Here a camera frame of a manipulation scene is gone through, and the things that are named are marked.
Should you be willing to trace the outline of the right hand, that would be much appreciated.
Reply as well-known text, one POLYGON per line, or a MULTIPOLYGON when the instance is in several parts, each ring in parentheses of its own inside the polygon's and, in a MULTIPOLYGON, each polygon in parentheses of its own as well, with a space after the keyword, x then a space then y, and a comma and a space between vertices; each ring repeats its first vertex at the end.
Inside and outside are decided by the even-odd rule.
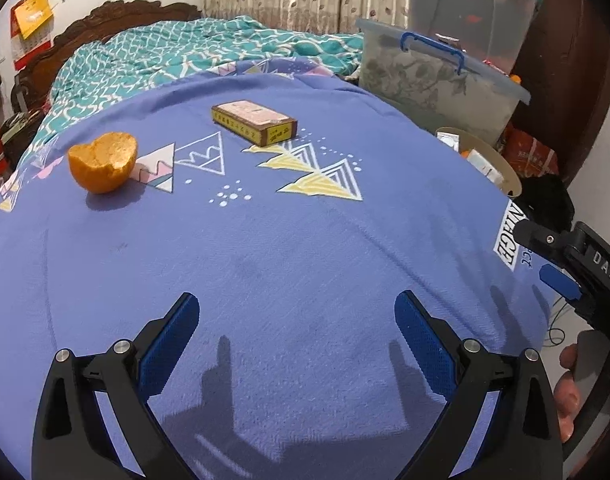
POLYGON ((577 357, 577 344, 570 344, 563 349, 560 355, 560 365, 564 368, 565 373, 553 390, 562 442, 566 442, 573 434, 574 419, 579 413, 580 401, 582 400, 582 394, 576 385, 573 374, 577 357))

